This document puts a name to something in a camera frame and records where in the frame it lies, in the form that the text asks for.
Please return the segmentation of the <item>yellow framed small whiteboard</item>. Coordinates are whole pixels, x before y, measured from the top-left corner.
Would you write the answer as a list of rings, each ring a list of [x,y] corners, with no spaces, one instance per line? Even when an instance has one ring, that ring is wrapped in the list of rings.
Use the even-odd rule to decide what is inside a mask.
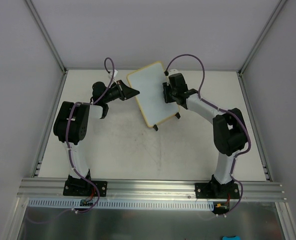
[[[179,106],[176,103],[165,103],[163,83],[167,82],[167,77],[160,61],[135,70],[126,78],[131,88],[140,91],[135,98],[149,128],[153,128],[153,125],[158,126],[179,113]]]

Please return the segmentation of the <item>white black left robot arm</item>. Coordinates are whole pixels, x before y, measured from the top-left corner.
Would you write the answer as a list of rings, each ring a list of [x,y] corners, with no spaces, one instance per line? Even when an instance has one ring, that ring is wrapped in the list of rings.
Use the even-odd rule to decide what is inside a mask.
[[[68,189],[75,187],[81,195],[92,191],[90,168],[82,156],[80,143],[85,139],[89,119],[104,119],[109,111],[108,104],[114,100],[125,101],[140,94],[122,80],[106,86],[98,81],[92,86],[89,103],[64,101],[56,117],[53,133],[66,147],[71,167],[68,175]]]

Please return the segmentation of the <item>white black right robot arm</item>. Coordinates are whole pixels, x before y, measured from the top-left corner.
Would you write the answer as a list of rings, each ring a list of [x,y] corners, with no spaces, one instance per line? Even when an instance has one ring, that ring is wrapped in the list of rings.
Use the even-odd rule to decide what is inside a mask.
[[[165,103],[176,103],[212,124],[213,140],[219,155],[211,191],[214,196],[222,198],[230,190],[228,183],[233,181],[236,157],[245,145],[251,146],[243,115],[238,108],[222,109],[203,98],[196,89],[188,89],[180,72],[170,74],[165,71],[165,76],[168,78],[163,83]]]

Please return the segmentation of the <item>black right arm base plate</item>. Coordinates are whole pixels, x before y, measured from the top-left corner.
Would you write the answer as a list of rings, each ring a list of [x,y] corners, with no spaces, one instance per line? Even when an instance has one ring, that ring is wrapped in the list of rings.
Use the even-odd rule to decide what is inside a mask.
[[[195,183],[195,195],[197,199],[233,199],[240,198],[239,187],[236,183],[229,183],[224,185],[213,185],[207,183]]]

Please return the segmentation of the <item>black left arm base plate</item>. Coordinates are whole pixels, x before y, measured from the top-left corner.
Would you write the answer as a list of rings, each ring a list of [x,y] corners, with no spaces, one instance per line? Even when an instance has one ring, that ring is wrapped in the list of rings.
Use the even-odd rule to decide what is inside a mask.
[[[106,197],[107,194],[107,181],[92,180],[99,191],[100,197]],[[89,184],[83,179],[67,179],[63,188],[63,195],[69,197],[89,197],[92,191],[95,190],[94,186]]]

